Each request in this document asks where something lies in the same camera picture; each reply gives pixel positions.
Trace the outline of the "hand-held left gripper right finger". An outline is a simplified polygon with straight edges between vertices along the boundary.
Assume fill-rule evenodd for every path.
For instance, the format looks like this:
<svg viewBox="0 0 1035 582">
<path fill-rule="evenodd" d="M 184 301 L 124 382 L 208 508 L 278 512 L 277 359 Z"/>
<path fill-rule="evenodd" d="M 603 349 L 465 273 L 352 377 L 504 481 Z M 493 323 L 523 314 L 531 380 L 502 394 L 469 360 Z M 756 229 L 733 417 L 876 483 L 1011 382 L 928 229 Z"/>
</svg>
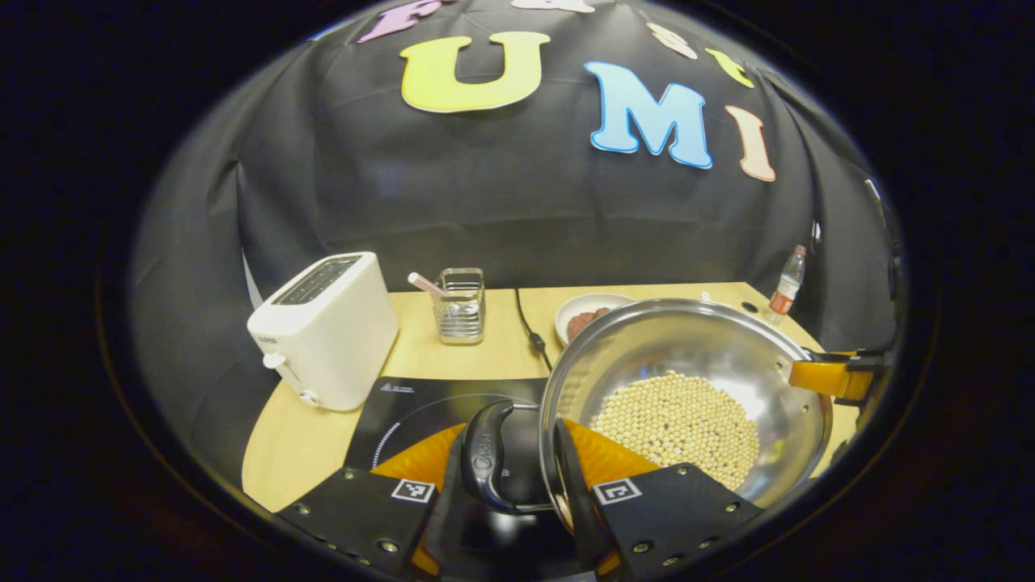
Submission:
<svg viewBox="0 0 1035 582">
<path fill-rule="evenodd" d="M 600 579 L 661 581 L 701 574 L 763 510 L 700 468 L 644 470 L 632 454 L 576 423 L 557 420 L 554 450 L 576 552 Z"/>
</svg>

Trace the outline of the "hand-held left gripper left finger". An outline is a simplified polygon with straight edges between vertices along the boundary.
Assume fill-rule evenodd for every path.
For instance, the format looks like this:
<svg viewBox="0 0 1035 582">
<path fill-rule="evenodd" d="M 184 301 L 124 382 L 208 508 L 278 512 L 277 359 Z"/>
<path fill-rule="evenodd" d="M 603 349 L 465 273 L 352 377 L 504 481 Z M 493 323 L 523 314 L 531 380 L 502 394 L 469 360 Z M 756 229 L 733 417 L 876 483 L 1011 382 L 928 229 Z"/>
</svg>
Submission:
<svg viewBox="0 0 1035 582">
<path fill-rule="evenodd" d="M 378 464 L 343 466 L 278 518 L 358 568 L 393 579 L 462 577 L 487 550 L 487 512 L 461 484 L 465 424 Z"/>
</svg>

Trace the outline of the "pile of soybeans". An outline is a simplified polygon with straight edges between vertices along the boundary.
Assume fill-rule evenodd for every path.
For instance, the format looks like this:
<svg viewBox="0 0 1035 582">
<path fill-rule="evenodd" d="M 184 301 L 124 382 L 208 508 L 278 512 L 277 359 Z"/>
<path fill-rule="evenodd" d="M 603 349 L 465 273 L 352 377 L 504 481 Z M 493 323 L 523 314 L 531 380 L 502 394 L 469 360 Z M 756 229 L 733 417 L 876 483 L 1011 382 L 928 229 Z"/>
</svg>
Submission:
<svg viewBox="0 0 1035 582">
<path fill-rule="evenodd" d="M 743 405 L 708 379 L 672 369 L 607 395 L 589 428 L 659 467 L 694 464 L 731 490 L 746 481 L 760 452 Z"/>
</svg>

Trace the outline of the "black induction cooktop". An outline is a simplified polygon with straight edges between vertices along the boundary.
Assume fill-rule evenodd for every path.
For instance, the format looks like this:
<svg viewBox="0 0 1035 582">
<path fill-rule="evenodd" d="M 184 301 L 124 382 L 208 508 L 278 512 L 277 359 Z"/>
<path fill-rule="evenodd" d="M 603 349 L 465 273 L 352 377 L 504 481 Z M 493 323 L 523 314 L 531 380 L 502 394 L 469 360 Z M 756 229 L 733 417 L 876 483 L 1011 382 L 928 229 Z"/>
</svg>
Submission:
<svg viewBox="0 0 1035 582">
<path fill-rule="evenodd" d="M 545 504 L 539 467 L 539 416 L 546 380 L 380 378 L 352 435 L 347 466 L 369 470 L 433 434 L 465 424 L 485 405 L 520 408 L 502 427 L 502 492 L 515 504 Z M 462 582 L 548 582 L 581 574 L 572 535 L 552 511 L 511 516 L 478 504 L 451 479 L 450 520 L 439 539 L 443 575 Z"/>
</svg>

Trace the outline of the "steel pot with black handles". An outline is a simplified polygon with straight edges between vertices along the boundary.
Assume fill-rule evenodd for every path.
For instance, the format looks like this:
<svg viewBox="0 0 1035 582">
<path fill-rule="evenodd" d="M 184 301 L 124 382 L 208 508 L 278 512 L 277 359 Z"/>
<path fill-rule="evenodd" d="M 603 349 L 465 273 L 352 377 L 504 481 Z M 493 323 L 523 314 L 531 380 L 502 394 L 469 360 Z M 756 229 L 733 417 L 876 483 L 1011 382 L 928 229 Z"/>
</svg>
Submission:
<svg viewBox="0 0 1035 582">
<path fill-rule="evenodd" d="M 757 426 L 760 452 L 736 493 L 763 508 L 776 504 L 809 479 L 830 439 L 831 398 L 791 379 L 793 365 L 821 356 L 820 348 L 720 303 L 663 298 L 610 310 L 566 343 L 534 406 L 546 510 L 567 513 L 556 421 L 600 420 L 609 398 L 669 371 L 710 381 L 743 406 Z"/>
</svg>

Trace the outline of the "plastic bottle with red label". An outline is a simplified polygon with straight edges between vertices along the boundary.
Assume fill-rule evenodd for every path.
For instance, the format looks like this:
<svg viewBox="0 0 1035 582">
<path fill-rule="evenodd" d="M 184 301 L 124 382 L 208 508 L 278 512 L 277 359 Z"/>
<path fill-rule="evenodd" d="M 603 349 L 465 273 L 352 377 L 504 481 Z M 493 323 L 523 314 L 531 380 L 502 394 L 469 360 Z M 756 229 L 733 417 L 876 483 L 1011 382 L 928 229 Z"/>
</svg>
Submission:
<svg viewBox="0 0 1035 582">
<path fill-rule="evenodd" d="M 797 298 L 805 283 L 806 248 L 796 246 L 788 258 L 779 277 L 775 291 L 767 305 L 765 319 L 773 327 L 778 327 Z"/>
</svg>

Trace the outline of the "white toaster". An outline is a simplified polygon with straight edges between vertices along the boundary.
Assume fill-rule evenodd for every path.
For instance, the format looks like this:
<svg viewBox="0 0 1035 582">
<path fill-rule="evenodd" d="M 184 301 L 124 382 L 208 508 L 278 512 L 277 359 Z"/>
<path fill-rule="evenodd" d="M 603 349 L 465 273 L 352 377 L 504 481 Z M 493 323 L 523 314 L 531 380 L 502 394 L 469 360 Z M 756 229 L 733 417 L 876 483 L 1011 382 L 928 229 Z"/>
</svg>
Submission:
<svg viewBox="0 0 1035 582">
<path fill-rule="evenodd" d="M 303 404 L 358 409 L 400 334 L 377 255 L 327 255 L 252 313 L 247 331 Z"/>
</svg>

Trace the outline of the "white plate with red beans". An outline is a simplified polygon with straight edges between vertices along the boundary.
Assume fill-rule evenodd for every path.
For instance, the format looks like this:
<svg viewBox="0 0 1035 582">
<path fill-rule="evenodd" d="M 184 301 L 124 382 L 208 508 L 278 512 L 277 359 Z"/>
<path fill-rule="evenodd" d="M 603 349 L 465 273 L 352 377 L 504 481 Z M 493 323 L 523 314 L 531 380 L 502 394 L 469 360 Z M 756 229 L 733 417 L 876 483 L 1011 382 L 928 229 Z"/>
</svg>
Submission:
<svg viewBox="0 0 1035 582">
<path fill-rule="evenodd" d="M 585 293 L 562 303 L 555 316 L 555 332 L 563 347 L 573 336 L 610 310 L 634 302 L 632 298 L 617 293 Z"/>
</svg>

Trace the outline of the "clear utensil holder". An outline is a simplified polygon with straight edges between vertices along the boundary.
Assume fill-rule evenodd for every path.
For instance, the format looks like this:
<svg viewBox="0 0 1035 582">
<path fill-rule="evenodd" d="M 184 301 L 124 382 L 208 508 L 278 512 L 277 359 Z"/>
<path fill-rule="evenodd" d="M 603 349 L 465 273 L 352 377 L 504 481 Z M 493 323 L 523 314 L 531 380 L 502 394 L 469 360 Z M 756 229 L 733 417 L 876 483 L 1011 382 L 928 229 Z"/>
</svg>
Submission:
<svg viewBox="0 0 1035 582">
<path fill-rule="evenodd" d="M 433 280 L 445 295 L 433 299 L 437 337 L 447 345 L 477 345 L 484 339 L 484 270 L 447 268 Z"/>
</svg>

